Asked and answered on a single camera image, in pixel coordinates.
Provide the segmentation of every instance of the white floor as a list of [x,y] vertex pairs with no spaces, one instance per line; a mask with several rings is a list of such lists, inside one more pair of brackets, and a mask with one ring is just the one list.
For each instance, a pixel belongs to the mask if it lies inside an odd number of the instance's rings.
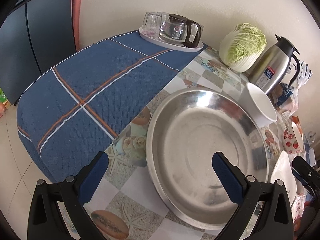
[[38,179],[50,181],[38,169],[21,143],[17,107],[0,118],[0,209],[21,240],[27,239],[29,208]]

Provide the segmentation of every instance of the strawberry mug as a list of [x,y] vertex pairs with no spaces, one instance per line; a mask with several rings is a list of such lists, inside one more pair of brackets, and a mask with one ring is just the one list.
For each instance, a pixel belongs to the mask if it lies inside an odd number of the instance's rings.
[[289,124],[289,127],[284,130],[282,135],[282,143],[288,154],[300,153],[303,151],[303,140],[299,129],[294,122]]

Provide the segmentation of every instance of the red label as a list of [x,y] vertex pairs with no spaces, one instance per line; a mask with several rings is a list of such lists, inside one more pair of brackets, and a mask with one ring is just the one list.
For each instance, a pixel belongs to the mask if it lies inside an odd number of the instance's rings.
[[268,66],[267,69],[268,69],[272,74],[275,73],[275,71],[274,71],[270,66]]

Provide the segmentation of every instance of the thermos lid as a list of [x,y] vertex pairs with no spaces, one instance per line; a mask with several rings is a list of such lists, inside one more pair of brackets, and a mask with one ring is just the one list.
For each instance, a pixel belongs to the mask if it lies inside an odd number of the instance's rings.
[[298,54],[300,54],[298,52],[298,50],[296,49],[296,47],[285,37],[279,37],[278,35],[276,35],[276,38],[278,40],[278,42],[276,43],[276,46],[281,49],[289,58],[292,57],[293,52],[297,52]]

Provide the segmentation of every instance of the sticker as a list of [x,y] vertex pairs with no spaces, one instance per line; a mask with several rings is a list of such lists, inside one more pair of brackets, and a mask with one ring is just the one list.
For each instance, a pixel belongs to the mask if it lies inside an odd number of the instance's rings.
[[180,28],[175,26],[174,32],[172,32],[172,38],[178,40],[180,38]]
[[270,66],[268,66],[262,76],[258,79],[257,86],[263,89],[274,74],[275,71]]

